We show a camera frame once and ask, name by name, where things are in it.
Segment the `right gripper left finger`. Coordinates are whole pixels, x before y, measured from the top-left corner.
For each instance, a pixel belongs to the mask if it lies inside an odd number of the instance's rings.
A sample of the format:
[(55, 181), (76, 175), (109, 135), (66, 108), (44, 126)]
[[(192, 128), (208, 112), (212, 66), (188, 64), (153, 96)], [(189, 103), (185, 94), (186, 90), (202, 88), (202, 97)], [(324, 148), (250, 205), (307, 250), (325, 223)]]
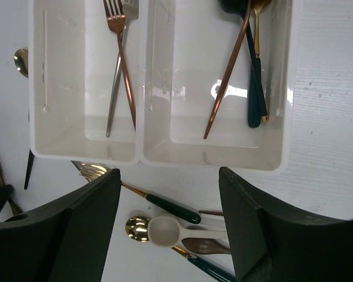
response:
[(121, 173), (0, 222), (0, 281), (100, 281)]

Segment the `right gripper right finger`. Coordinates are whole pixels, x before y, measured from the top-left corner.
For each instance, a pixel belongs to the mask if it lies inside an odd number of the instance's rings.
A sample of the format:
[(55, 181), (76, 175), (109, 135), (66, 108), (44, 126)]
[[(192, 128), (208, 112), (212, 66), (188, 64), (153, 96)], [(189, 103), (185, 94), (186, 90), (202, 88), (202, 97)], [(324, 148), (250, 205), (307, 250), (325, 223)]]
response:
[(353, 281), (353, 219), (302, 210), (219, 170), (238, 281)]

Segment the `copper small fork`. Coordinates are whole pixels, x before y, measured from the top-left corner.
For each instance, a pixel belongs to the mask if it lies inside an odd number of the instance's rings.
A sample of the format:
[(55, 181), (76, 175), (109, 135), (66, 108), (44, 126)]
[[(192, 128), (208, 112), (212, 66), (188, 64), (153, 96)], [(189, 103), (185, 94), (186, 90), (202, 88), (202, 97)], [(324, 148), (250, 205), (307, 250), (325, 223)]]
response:
[[(0, 186), (5, 186), (5, 179), (4, 179), (4, 173), (2, 170), (1, 162), (0, 162)], [(8, 197), (8, 203), (11, 207), (12, 213), (14, 216), (21, 214), (23, 211), (22, 209), (14, 202), (11, 194)]]

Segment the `gold spoon green handle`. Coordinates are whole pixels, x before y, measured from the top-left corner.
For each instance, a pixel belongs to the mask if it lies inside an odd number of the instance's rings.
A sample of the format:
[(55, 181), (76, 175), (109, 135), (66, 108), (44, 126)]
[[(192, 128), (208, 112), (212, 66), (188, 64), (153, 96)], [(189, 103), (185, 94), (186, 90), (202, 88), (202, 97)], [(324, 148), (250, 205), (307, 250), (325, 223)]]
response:
[(261, 11), (266, 8), (271, 1), (260, 0), (251, 1), (251, 9), (255, 13), (255, 35), (252, 36), (250, 24), (247, 27), (247, 42), (251, 58), (252, 71), (248, 89), (248, 110), (247, 121), (251, 128), (258, 127), (261, 122), (268, 121), (268, 111), (265, 102), (264, 89), (261, 80), (261, 60), (259, 57), (259, 16)]
[[(151, 219), (148, 219), (144, 216), (134, 216), (127, 220), (125, 224), (125, 231), (129, 238), (145, 243), (150, 242), (148, 237), (148, 223)], [(200, 258), (196, 253), (193, 253), (189, 250), (182, 249), (178, 245), (172, 248), (178, 254), (187, 259), (195, 267), (199, 268), (203, 272), (207, 273), (212, 278), (217, 281), (235, 281), (236, 278), (229, 274), (229, 272), (223, 270), (222, 268)]]

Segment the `white measuring scoop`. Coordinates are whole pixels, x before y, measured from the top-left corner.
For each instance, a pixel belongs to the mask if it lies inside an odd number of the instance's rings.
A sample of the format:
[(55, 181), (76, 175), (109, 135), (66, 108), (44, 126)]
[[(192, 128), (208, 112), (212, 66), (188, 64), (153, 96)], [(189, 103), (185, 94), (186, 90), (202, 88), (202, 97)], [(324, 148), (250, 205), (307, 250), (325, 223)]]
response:
[(170, 216), (157, 216), (151, 219), (148, 223), (148, 237), (151, 243), (164, 248), (175, 247), (186, 238), (228, 239), (226, 231), (188, 229)]

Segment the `copper round spoon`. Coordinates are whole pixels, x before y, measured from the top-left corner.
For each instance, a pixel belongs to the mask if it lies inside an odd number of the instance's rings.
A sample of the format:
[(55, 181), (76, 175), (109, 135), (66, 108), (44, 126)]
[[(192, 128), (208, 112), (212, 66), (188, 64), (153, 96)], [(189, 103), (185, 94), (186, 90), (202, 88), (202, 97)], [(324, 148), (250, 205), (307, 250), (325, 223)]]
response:
[(210, 117), (209, 117), (209, 120), (208, 120), (208, 124), (207, 124), (207, 127), (205, 129), (204, 139), (207, 139), (207, 137), (209, 135), (209, 132), (211, 130), (211, 127), (212, 127), (213, 122), (215, 120), (215, 117), (217, 115), (219, 106), (220, 106), (220, 104), (221, 104), (221, 102), (222, 102), (222, 100), (224, 98), (229, 79), (231, 77), (231, 74), (232, 74), (233, 68), (235, 66), (235, 62), (237, 60), (237, 57), (238, 57), (242, 42), (244, 40), (244, 36), (245, 36), (246, 30), (247, 30), (247, 26), (249, 24), (250, 13), (251, 13), (251, 1), (245, 1), (245, 16), (244, 16), (244, 19), (243, 19), (243, 24), (242, 24), (242, 27), (241, 27), (240, 32), (238, 34), (236, 43), (235, 43), (235, 45), (233, 47), (231, 56), (229, 58), (226, 70), (224, 72), (224, 76), (222, 78), (222, 81), (221, 81), (221, 84), (220, 84), (220, 87), (219, 87), (219, 91), (218, 91), (217, 96), (215, 98), (215, 102), (214, 102), (214, 105), (212, 107), (212, 111), (211, 111), (211, 114), (210, 114)]

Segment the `copper long fork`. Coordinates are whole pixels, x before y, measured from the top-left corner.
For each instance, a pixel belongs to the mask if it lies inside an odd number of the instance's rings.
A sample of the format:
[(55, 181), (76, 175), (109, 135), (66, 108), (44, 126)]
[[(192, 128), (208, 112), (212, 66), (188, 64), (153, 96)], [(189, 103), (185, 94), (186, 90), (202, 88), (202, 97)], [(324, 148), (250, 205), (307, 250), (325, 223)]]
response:
[(123, 80), (134, 129), (136, 129), (136, 107), (134, 101), (134, 94), (132, 91), (132, 83), (126, 64), (125, 49), (123, 44), (124, 32), (126, 28), (126, 15), (123, 12), (122, 1), (104, 1), (104, 8), (108, 28), (111, 32), (116, 34), (119, 49), (117, 67), (114, 74), (114, 84), (112, 87), (112, 95), (109, 106), (108, 121), (106, 126), (106, 137), (109, 137), (111, 134), (111, 126), (114, 118), (114, 90), (116, 88), (116, 83), (120, 83), (120, 72), (123, 74)]

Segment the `slim silver fork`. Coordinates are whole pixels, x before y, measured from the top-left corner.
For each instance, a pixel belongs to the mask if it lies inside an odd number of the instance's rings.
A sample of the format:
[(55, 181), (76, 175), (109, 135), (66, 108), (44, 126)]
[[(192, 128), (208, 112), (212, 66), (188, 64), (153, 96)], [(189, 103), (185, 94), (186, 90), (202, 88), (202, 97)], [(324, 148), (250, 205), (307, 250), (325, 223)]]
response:
[(108, 121), (106, 124), (106, 137), (110, 137), (121, 79), (124, 80), (124, 86), (126, 90), (132, 122), (134, 125), (136, 124), (136, 107), (134, 100), (134, 92), (132, 90), (132, 83), (129, 77), (129, 70), (126, 64), (124, 46), (126, 43), (129, 23), (133, 20), (138, 19), (139, 17), (139, 2), (104, 1), (104, 9), (106, 13), (108, 28), (111, 32), (116, 34), (119, 49), (111, 90)]

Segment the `black spoon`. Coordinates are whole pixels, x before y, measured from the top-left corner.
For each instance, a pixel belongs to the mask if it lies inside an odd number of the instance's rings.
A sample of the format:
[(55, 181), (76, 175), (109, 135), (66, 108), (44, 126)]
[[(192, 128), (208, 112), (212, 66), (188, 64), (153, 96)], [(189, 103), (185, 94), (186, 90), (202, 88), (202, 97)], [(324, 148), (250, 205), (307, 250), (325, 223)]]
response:
[[(224, 12), (239, 15), (244, 19), (245, 1), (221, 0), (218, 2)], [(268, 111), (261, 80), (261, 60), (255, 54), (255, 45), (250, 23), (247, 26), (246, 36), (252, 65), (248, 88), (247, 122), (249, 127), (256, 128), (263, 121), (263, 117), (268, 117)]]

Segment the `small copper spoon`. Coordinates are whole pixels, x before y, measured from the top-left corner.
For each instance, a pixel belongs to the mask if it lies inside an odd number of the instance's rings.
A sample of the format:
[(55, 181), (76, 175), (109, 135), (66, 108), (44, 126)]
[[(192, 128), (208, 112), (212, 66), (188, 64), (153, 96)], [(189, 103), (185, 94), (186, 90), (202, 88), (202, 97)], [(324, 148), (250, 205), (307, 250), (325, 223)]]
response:
[(217, 211), (217, 210), (200, 210), (199, 213), (201, 214), (208, 214), (212, 216), (224, 216), (223, 211)]

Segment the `brown copper spoon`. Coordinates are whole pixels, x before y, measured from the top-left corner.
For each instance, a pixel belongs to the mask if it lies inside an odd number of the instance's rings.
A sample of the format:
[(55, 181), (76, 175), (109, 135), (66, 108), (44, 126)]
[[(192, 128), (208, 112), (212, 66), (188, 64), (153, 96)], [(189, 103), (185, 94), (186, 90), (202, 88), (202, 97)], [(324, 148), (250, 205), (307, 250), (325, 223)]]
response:
[(215, 239), (185, 238), (182, 244), (191, 252), (201, 255), (229, 254), (230, 248), (224, 246)]

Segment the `gold spoon near bins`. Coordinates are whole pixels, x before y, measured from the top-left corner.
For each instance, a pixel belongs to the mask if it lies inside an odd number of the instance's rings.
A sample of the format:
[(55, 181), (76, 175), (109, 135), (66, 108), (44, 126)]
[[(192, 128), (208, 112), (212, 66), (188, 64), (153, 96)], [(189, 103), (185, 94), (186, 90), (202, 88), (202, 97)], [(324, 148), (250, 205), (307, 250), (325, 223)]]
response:
[(28, 78), (28, 50), (18, 49), (14, 53), (14, 64), (19, 73)]

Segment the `left white plastic bin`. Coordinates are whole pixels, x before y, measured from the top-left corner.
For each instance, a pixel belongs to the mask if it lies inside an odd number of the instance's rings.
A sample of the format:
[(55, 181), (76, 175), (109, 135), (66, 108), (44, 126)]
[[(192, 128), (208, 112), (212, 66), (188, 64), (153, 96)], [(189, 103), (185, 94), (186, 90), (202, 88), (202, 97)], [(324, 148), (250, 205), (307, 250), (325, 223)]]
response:
[(37, 157), (138, 162), (124, 87), (107, 128), (118, 45), (102, 1), (29, 2), (30, 143)]

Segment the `white plastic bin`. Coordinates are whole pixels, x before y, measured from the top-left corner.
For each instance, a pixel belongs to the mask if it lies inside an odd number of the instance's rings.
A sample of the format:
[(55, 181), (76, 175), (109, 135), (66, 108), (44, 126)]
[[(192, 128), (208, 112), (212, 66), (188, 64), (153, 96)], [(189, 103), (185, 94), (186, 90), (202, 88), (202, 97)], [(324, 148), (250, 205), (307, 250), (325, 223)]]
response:
[(211, 127), (207, 123), (241, 29), (217, 1), (145, 1), (139, 159), (158, 167), (221, 167), (278, 174), (289, 159), (301, 1), (260, 14), (262, 85), (269, 119), (248, 125), (251, 60), (243, 43)]
[(138, 162), (124, 87), (107, 128), (118, 45), (102, 1), (29, 2), (30, 143), (37, 157)]

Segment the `right white plastic bin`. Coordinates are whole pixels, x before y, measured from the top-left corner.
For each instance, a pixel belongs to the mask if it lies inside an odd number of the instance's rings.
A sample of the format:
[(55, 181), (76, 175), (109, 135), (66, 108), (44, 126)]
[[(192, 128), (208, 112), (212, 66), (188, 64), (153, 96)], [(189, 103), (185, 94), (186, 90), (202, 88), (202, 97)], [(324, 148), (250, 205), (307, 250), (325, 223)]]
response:
[(278, 174), (289, 159), (301, 1), (260, 14), (262, 85), (269, 119), (248, 125), (251, 60), (243, 43), (211, 127), (207, 123), (241, 29), (217, 1), (145, 1), (139, 159), (158, 167), (221, 167)]

